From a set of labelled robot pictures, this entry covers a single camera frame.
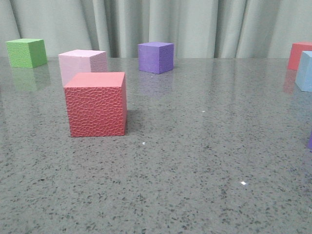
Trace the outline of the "light blue foam cube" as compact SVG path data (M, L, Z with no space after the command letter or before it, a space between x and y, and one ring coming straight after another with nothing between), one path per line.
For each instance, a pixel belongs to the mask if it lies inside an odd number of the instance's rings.
M298 66L295 84L301 91L312 91L312 52L303 51Z

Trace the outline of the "purple foam cube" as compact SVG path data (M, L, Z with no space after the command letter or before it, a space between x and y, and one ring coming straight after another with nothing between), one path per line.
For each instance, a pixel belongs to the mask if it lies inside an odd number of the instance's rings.
M162 74L174 68L174 44L147 42L137 45L140 71Z

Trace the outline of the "red textured foam cube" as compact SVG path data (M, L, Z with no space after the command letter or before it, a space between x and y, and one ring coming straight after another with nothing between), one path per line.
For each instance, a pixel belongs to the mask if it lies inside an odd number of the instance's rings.
M64 86L72 137L125 135L124 72L78 73Z

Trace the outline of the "pink foam cube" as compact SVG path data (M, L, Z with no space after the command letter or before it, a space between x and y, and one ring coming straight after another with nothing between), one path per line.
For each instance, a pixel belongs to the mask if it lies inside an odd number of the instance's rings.
M72 50L58 55L62 85L77 73L107 72L107 53L98 50Z

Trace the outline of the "grey-green curtain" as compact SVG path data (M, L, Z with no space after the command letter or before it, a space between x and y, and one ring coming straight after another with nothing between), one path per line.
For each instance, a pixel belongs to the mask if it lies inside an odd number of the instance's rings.
M44 39L56 56L74 49L134 58L139 43L175 45L177 58L286 58L312 39L309 0L3 0L5 43Z

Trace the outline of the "green foam cube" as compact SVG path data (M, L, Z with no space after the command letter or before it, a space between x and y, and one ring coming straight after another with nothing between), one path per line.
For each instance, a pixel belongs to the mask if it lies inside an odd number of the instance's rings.
M16 39L5 43L11 67L35 68L47 63L43 39Z

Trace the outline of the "purple cube at right edge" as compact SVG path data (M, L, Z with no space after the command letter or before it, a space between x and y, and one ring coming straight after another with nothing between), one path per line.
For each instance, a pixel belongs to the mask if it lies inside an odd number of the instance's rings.
M309 149L312 149L312 133L310 134L310 138L309 138L307 147L308 147Z

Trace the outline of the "red foam cube far right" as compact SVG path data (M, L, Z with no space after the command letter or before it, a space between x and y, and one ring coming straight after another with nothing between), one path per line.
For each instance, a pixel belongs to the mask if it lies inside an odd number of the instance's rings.
M301 54L303 51L311 51L312 50L312 43L308 41L296 42L292 44L292 48L290 51L290 57L288 61L287 68L289 70L297 70Z

